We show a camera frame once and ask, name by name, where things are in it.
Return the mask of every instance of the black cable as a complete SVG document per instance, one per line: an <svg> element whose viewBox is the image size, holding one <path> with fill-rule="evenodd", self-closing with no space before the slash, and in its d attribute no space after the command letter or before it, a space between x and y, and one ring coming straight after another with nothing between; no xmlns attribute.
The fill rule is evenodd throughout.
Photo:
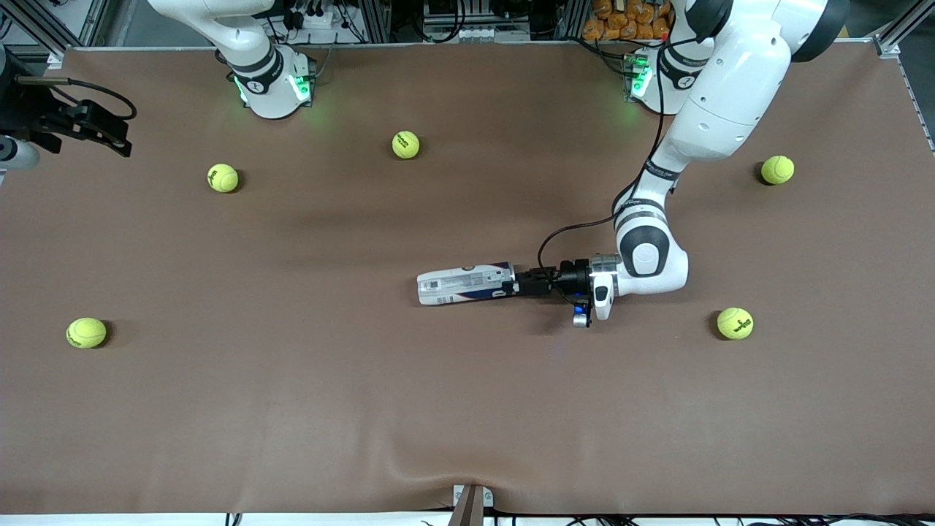
<svg viewBox="0 0 935 526"><path fill-rule="evenodd" d="M269 15L266 15L266 23L269 24L269 30L273 32L273 39L276 40L277 44L284 44L286 41L288 41L288 40L281 39L280 33L276 31L276 26L273 25L273 21L272 19L269 18Z"/></svg>
<svg viewBox="0 0 935 526"><path fill-rule="evenodd" d="M121 121L129 121L137 117L137 107L134 106L132 102L130 102L130 99L123 95L120 95L119 93L109 88L105 88L104 86L98 86L97 84L94 84L93 82L85 82L84 80L75 80L75 79L68 79L68 84L72 86L80 86L82 88L88 88L89 90L95 90L96 92L101 92L102 94L110 95L116 98L117 100L120 100L121 102L123 102L123 104L125 104L126 107L130 109L130 114L129 115L114 115Z"/></svg>
<svg viewBox="0 0 935 526"><path fill-rule="evenodd" d="M354 37L357 38L361 44L366 44L367 40L363 37L360 30L357 29L357 24L354 23L353 17L351 17L350 11L348 11L347 4L344 3L344 0L337 0L335 2L335 7L338 8L338 14L341 15L341 19L348 24L348 29L351 30L351 34L354 35Z"/></svg>
<svg viewBox="0 0 935 526"><path fill-rule="evenodd" d="M549 234L545 238L545 240L542 241L542 244L539 246L539 250L536 252L536 262L539 263L540 268L545 267L545 265L542 264L542 253L545 251L545 247L549 244L549 241L551 241L555 236L561 234L562 232L568 232L569 230L576 230L578 228L588 228L591 226L600 226L610 221L613 221L620 214L620 212L624 210L624 207L620 207L620 210L615 212L613 210L614 205L616 205L616 203L619 202L620 198L623 197L626 194L626 192L632 190L630 195L633 196L634 194L636 194L637 187L640 185L640 177L642 176L643 167L645 167L646 163L648 163L650 159L653 158L653 155L655 154L656 149L659 147L659 142L662 140L662 127L666 120L666 101L665 101L665 97L663 95L663 90L662 90L662 78L661 76L659 76L659 69L661 67L660 59L662 57L662 53L664 53L666 49L668 48L674 48L675 46L681 46L682 44L687 44L688 42L694 42L694 41L695 41L694 39L686 39L686 40L680 40L678 42L672 42L672 43L663 42L662 45L659 47L659 52L655 56L654 74L656 75L656 86L658 87L658 90L659 90L659 124L655 130L655 139L653 140L653 148L650 149L649 155L646 156L646 160L643 161L642 165L640 165L640 172L637 174L636 179L634 179L632 183L628 184L626 188L621 190L620 193L617 194L617 197L614 198L613 202L611 203L611 215L608 215L607 217L603 219L599 219L597 221L591 221L589 223L579 223L577 225L562 226L561 228L557 229L555 232ZM558 293L561 295L563 300L565 300L567 303L571 305L574 305L574 306L578 305L575 301L570 300L568 296L565 295L564 291L562 291L560 288L557 288L555 286L555 282L552 279L552 275L550 273L546 273L546 280L549 282L549 285L552 287L552 289L555 289L558 291Z"/></svg>
<svg viewBox="0 0 935 526"><path fill-rule="evenodd" d="M418 7L422 5L422 2L413 2L413 14L419 14ZM461 21L458 21L458 11L457 8L454 11L454 25L452 26L451 33L442 40L435 40L433 37L429 37L425 32L418 26L416 22L416 17L412 17L410 23L412 25L412 30L415 32L416 36L422 39L423 42L431 42L433 44L444 44L445 42L450 42L455 37L460 35L461 30L464 29L465 23L468 22L468 6L465 4L465 0L458 0L458 6L461 8ZM423 22L425 21L425 16L419 17Z"/></svg>
<svg viewBox="0 0 935 526"><path fill-rule="evenodd" d="M59 88L58 86L52 86L51 88L52 88L52 91L53 91L53 92L55 92L55 93L57 93L57 94L63 96L63 97L65 98L65 100L67 100L68 102L70 102L70 103L72 103L72 104L74 104L74 105L76 105L76 106L77 106L78 104L80 104L80 102L79 102L75 97L73 97L73 96L71 96L71 95L65 93L65 92L62 91L62 89Z"/></svg>

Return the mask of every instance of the green led light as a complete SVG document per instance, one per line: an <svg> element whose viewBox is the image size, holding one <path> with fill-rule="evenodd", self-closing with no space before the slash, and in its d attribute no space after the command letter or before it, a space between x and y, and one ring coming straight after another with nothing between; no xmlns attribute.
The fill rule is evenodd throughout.
<svg viewBox="0 0 935 526"><path fill-rule="evenodd" d="M646 89L649 87L649 80L653 77L653 70L646 66L642 73L633 80L633 96L642 97L646 95Z"/></svg>
<svg viewBox="0 0 935 526"><path fill-rule="evenodd" d="M298 97L299 100L307 100L309 98L309 82L305 80L304 77L294 77L290 75L289 83L292 84L295 96Z"/></svg>
<svg viewBox="0 0 935 526"><path fill-rule="evenodd" d="M240 91L240 100L247 104L247 94L243 91L243 84L240 83L240 79L234 77L234 84L237 85L237 90Z"/></svg>

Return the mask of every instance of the blue part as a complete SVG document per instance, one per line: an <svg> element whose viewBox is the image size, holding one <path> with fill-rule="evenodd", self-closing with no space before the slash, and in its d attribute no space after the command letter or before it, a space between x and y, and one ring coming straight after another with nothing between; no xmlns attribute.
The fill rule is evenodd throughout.
<svg viewBox="0 0 935 526"><path fill-rule="evenodd" d="M472 300L485 300L487 298L492 298L495 292L499 292L499 288L488 288L486 290L472 290L470 292L461 292L458 296L464 298L471 298Z"/></svg>

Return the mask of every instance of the brown mat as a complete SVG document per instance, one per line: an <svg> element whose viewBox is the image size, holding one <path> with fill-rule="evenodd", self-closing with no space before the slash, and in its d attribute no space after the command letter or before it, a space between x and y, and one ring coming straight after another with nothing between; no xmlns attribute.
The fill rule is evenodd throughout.
<svg viewBox="0 0 935 526"><path fill-rule="evenodd" d="M67 55L138 103L136 147L68 141L0 189L3 512L418 509L468 481L526 513L933 509L935 159L895 62L793 66L670 201L687 287L582 330L557 300L419 307L414 278L532 264L655 118L573 46L333 58L312 110L264 122L209 52ZM795 179L759 184L777 153ZM612 250L604 226L546 257ZM712 336L730 305L749 340ZM111 341L69 347L88 315Z"/></svg>

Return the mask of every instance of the yellow tennis ball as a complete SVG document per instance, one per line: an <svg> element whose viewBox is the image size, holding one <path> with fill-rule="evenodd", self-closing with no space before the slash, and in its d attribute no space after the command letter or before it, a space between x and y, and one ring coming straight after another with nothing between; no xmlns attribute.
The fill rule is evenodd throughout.
<svg viewBox="0 0 935 526"><path fill-rule="evenodd" d="M237 171L230 165L214 165L208 170L208 185L222 194L237 188L239 182Z"/></svg>
<svg viewBox="0 0 935 526"><path fill-rule="evenodd" d="M99 319L79 318L68 326L65 337L78 349L97 347L108 335L108 329Z"/></svg>
<svg viewBox="0 0 935 526"><path fill-rule="evenodd" d="M796 173L796 165L793 164L792 159L785 155L774 155L770 157L763 163L763 168L760 169L760 175L763 176L763 181L769 184L785 183L792 179L792 174L794 173Z"/></svg>
<svg viewBox="0 0 935 526"><path fill-rule="evenodd" d="M754 319L739 307L724 309L717 316L717 329L729 340L743 340L754 330Z"/></svg>
<svg viewBox="0 0 935 526"><path fill-rule="evenodd" d="M419 152L419 138L410 131L393 136L393 153L400 159L412 159Z"/></svg>

